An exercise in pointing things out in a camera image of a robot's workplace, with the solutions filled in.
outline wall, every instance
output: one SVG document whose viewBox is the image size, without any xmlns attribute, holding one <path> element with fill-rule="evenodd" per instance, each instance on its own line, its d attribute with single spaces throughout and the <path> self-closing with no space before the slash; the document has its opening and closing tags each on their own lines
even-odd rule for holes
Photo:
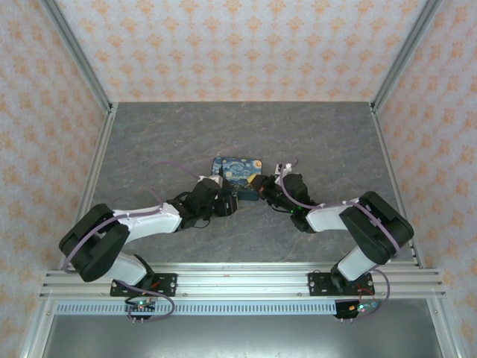
<svg viewBox="0 0 477 358">
<path fill-rule="evenodd" d="M 112 101 L 371 101 L 425 0 L 74 0 Z"/>
<path fill-rule="evenodd" d="M 104 118 L 37 0 L 0 3 L 0 345 L 17 357 Z"/>
<path fill-rule="evenodd" d="M 427 265 L 443 269 L 469 357 L 477 357 L 476 19 L 474 0 L 444 0 L 379 114 L 416 237 Z"/>
</svg>

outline small blue box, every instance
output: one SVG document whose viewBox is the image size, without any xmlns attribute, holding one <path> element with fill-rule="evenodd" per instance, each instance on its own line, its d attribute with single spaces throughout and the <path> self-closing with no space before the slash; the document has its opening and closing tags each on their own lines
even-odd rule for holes
<svg viewBox="0 0 477 358">
<path fill-rule="evenodd" d="M 218 175 L 221 167 L 224 169 L 224 178 L 230 182 L 232 191 L 237 194 L 239 200 L 259 200 L 258 193 L 247 186 L 247 179 L 252 174 L 260 175 L 262 173 L 260 160 L 216 157 L 212 163 L 212 175 Z"/>
</svg>

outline metal frame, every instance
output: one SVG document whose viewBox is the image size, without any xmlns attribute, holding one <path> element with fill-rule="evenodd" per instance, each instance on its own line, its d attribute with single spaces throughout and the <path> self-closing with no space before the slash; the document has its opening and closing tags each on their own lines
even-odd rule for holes
<svg viewBox="0 0 477 358">
<path fill-rule="evenodd" d="M 152 264 L 155 272 L 178 274 L 174 300 L 316 300 L 309 295 L 307 274 L 329 271 L 334 263 L 161 263 Z M 391 282 L 391 298 L 445 298 L 437 269 L 419 269 L 410 263 L 389 263 L 382 270 Z M 386 284 L 373 275 L 377 297 L 386 294 Z M 40 291 L 41 299 L 124 300 L 109 296 L 111 281 L 99 279 L 84 283 L 77 275 L 50 271 Z M 337 300 L 358 296 L 323 296 Z"/>
<path fill-rule="evenodd" d="M 60 6 L 56 0 L 42 0 L 42 3 L 46 12 L 50 16 L 51 21 L 57 27 L 57 30 L 60 33 L 60 36 L 68 48 L 71 56 L 80 68 L 81 73 L 83 73 L 83 76 L 95 95 L 96 100 L 105 110 L 109 110 L 111 108 L 111 102 L 108 99 L 101 82 L 98 80 L 94 69 L 89 63 L 88 58 L 84 54 L 78 39 L 76 38 L 75 34 L 73 34 L 71 27 L 66 21 Z"/>
<path fill-rule="evenodd" d="M 394 85 L 400 77 L 403 69 L 414 53 L 415 48 L 419 41 L 423 38 L 427 27 L 434 19 L 434 14 L 437 11 L 442 0 L 428 0 L 421 10 L 416 22 L 414 23 L 411 32 L 405 39 L 402 48 L 396 56 L 391 68 L 389 69 L 384 81 L 382 82 L 378 94 L 374 99 L 371 107 L 375 112 L 378 112 L 380 108 L 384 107 L 386 99 L 390 95 Z"/>
</svg>

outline metal sheet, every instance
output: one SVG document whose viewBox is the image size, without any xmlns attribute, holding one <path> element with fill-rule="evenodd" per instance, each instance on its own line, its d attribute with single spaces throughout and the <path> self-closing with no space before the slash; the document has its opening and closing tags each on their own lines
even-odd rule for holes
<svg viewBox="0 0 477 358">
<path fill-rule="evenodd" d="M 44 358 L 441 358 L 425 301 L 392 301 L 353 324 L 332 316 L 57 316 Z"/>
</svg>

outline black clamp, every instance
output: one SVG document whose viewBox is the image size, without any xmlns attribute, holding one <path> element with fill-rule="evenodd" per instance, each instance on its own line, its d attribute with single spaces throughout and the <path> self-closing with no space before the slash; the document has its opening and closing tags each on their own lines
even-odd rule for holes
<svg viewBox="0 0 477 358">
<path fill-rule="evenodd" d="M 310 296 L 371 296 L 375 294 L 373 277 L 370 273 L 362 274 L 355 281 L 337 287 L 330 272 L 311 272 L 308 274 Z"/>
</svg>

